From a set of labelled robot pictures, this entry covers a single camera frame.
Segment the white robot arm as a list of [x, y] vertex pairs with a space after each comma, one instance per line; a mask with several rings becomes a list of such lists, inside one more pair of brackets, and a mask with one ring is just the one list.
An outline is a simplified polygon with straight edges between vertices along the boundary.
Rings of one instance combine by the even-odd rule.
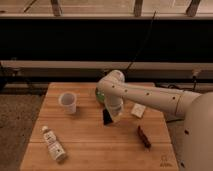
[[213, 92], [138, 86], [125, 82], [120, 70], [102, 77], [97, 88], [113, 122], [120, 118], [123, 100], [184, 117], [180, 171], [213, 171]]

